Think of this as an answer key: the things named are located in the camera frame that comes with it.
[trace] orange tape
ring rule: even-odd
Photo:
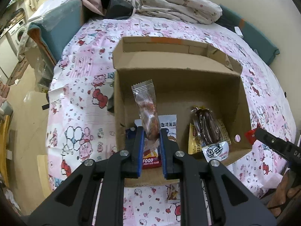
[[[239,27],[240,29],[242,29],[242,28],[244,27],[244,22],[245,22],[244,19],[241,19],[241,20],[239,21],[238,27]]]
[[[168,37],[151,37],[150,41],[152,43],[168,43],[168,44],[178,44],[178,45],[183,44],[182,39],[168,38]]]

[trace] metal screw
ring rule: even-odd
[[[121,150],[120,152],[119,152],[119,154],[121,155],[121,156],[127,156],[128,155],[128,151],[127,150]]]
[[[212,160],[212,161],[210,161],[210,164],[213,167],[218,167],[219,166],[219,161],[218,160]]]
[[[185,153],[181,150],[176,151],[176,156],[177,157],[183,157],[185,155]]]
[[[93,165],[93,160],[92,159],[85,160],[85,166],[89,167],[91,165]]]

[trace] black metal arm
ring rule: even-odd
[[[138,127],[124,150],[107,160],[86,160],[25,219],[26,225],[91,225],[103,179],[95,226],[122,226],[124,179],[140,176],[143,147],[144,130]],[[208,225],[202,182],[214,226],[276,225],[269,210],[219,161],[208,164],[180,151],[166,129],[160,131],[160,150],[165,178],[180,179],[181,226]]]
[[[219,161],[198,161],[179,151],[166,129],[160,131],[160,149],[165,178],[180,179],[181,226],[208,225],[202,181],[213,225],[276,225],[272,213]]]
[[[289,141],[276,138],[266,130],[257,128],[255,138],[290,162],[290,168],[301,177],[301,148]]]

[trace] pink hello kitty bedsheet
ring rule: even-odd
[[[201,25],[134,15],[128,20],[90,20],[74,35],[55,66],[50,86],[49,181],[55,189],[85,159],[100,161],[117,152],[112,51],[123,36],[174,37],[207,42],[238,60],[252,127],[294,142],[296,126],[284,93],[270,68],[235,33],[217,24]],[[285,161],[259,141],[228,169],[256,196],[279,173]],[[168,200],[171,186],[125,188],[124,225],[174,225],[181,206]],[[174,188],[174,197],[178,194]]]

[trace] white snack label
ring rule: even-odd
[[[202,151],[207,162],[213,159],[223,161],[228,158],[229,145],[227,141],[222,141],[216,144],[205,146],[202,148]]]

